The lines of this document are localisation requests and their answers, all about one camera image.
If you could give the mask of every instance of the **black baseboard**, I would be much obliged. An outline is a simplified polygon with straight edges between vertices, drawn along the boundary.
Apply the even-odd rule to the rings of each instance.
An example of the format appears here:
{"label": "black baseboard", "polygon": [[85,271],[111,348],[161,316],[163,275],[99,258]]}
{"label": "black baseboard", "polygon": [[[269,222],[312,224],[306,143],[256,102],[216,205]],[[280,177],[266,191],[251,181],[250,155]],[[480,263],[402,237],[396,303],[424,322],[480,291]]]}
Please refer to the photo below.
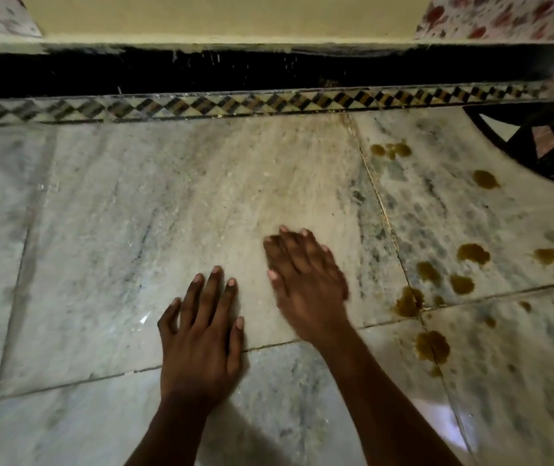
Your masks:
{"label": "black baseboard", "polygon": [[116,54],[0,54],[0,98],[515,82],[553,74],[554,44],[434,45],[347,55],[129,47]]}

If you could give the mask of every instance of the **person's right hand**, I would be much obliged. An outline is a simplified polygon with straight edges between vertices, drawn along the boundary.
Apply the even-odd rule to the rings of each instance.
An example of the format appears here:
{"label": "person's right hand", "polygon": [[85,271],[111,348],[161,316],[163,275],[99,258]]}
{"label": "person's right hand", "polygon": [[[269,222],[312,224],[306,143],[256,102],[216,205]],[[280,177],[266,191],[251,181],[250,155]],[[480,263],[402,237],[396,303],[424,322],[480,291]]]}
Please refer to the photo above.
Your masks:
{"label": "person's right hand", "polygon": [[315,347],[350,328],[344,301],[348,285],[331,251],[309,230],[300,234],[281,226],[264,239],[277,306],[296,334]]}

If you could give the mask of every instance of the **person's left hand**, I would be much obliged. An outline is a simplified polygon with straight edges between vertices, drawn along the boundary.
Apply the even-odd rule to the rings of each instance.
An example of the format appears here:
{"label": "person's left hand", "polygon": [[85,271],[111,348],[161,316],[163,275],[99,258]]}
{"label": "person's left hand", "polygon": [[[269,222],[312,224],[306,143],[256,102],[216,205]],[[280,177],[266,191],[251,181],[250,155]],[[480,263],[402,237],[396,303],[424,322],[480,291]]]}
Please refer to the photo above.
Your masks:
{"label": "person's left hand", "polygon": [[222,278],[223,270],[215,266],[204,288],[203,274],[196,275],[184,300],[175,298],[158,321],[162,401],[172,394],[188,396],[205,402],[210,411],[230,394],[240,376],[244,319],[229,326],[237,286],[230,278],[220,294]]}

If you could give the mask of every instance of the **finger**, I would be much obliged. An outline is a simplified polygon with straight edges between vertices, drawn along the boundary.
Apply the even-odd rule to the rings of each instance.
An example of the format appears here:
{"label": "finger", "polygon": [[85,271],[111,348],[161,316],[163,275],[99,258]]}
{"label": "finger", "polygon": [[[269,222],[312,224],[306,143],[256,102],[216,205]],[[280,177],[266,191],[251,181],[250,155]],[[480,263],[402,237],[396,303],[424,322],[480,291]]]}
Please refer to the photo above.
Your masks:
{"label": "finger", "polygon": [[227,375],[236,378],[242,366],[242,343],[244,337],[244,318],[239,317],[230,330],[230,350],[227,354]]}
{"label": "finger", "polygon": [[238,285],[236,284],[236,280],[230,278],[227,280],[225,290],[219,299],[219,305],[217,305],[217,310],[214,312],[214,318],[212,319],[212,325],[222,327],[224,330],[223,333],[227,330],[227,316],[230,313],[230,307],[234,302],[237,292]]}
{"label": "finger", "polygon": [[223,269],[220,266],[212,268],[212,272],[208,277],[208,282],[201,293],[199,299],[199,310],[195,318],[194,326],[205,329],[210,325],[214,309],[217,307],[220,296],[221,280],[223,279]]}
{"label": "finger", "polygon": [[168,341],[177,331],[176,317],[180,312],[182,302],[176,297],[173,302],[165,309],[163,315],[158,319],[157,327],[163,344]]}
{"label": "finger", "polygon": [[288,228],[285,226],[281,226],[279,228],[279,233],[284,243],[286,244],[286,248],[288,249],[288,254],[292,259],[292,262],[296,270],[299,273],[309,272],[312,267],[311,265],[309,265],[309,262],[307,261],[305,250],[297,242],[297,238],[294,236],[294,233],[289,232]]}
{"label": "finger", "polygon": [[186,290],[186,296],[182,301],[182,308],[180,309],[180,331],[188,330],[190,326],[193,325],[201,288],[203,288],[203,274],[198,273],[189,285],[189,289]]}
{"label": "finger", "polygon": [[268,267],[282,274],[285,278],[296,275],[297,271],[290,259],[290,256],[284,248],[281,248],[281,237],[279,235],[269,235],[264,238],[264,251]]}
{"label": "finger", "polygon": [[335,282],[339,282],[342,285],[344,291],[344,301],[347,301],[350,297],[350,290],[348,289],[348,281],[346,281],[345,275],[340,270],[337,263],[335,263],[335,257],[333,252],[326,246],[321,246],[324,251],[324,266],[327,269],[327,273]]}
{"label": "finger", "polygon": [[274,270],[268,270],[268,279],[271,280],[271,286],[275,292],[277,307],[281,309],[288,302],[288,290],[283,277]]}
{"label": "finger", "polygon": [[318,272],[324,272],[324,251],[316,241],[315,235],[311,230],[307,230],[306,228],[304,228],[300,234],[309,264]]}

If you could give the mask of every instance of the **forearm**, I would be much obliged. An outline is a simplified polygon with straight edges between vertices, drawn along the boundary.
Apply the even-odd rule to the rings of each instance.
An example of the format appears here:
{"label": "forearm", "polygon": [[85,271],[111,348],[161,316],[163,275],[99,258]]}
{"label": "forearm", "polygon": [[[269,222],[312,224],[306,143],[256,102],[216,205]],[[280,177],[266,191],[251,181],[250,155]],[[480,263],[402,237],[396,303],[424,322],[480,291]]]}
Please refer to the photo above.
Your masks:
{"label": "forearm", "polygon": [[369,466],[460,464],[353,328],[340,330],[319,350],[342,393]]}
{"label": "forearm", "polygon": [[201,399],[164,399],[126,466],[192,466],[207,416]]}

